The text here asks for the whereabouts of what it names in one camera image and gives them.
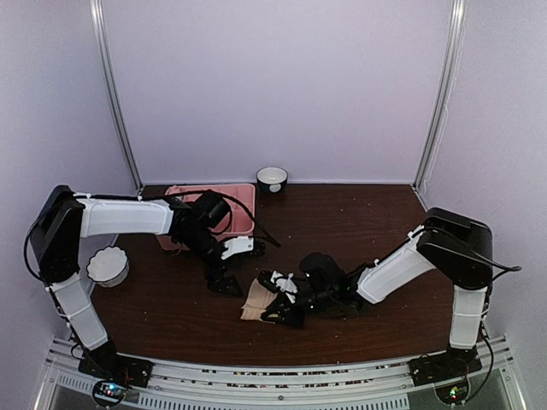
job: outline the pink plastic bin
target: pink plastic bin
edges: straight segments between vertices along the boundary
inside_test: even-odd
[[[255,215],[255,186],[252,184],[224,184],[224,185],[174,185],[165,191],[166,194],[178,194],[189,190],[213,190],[234,198],[239,199]],[[183,202],[196,201],[199,195],[183,196]],[[232,208],[232,225],[222,235],[216,238],[220,241],[226,237],[237,237],[239,235],[252,235],[255,229],[255,223],[249,218],[249,215],[238,204],[226,199]],[[223,231],[226,229],[230,215],[227,215],[213,231]],[[171,237],[158,235],[157,240],[164,250],[186,249],[180,243],[171,242]]]

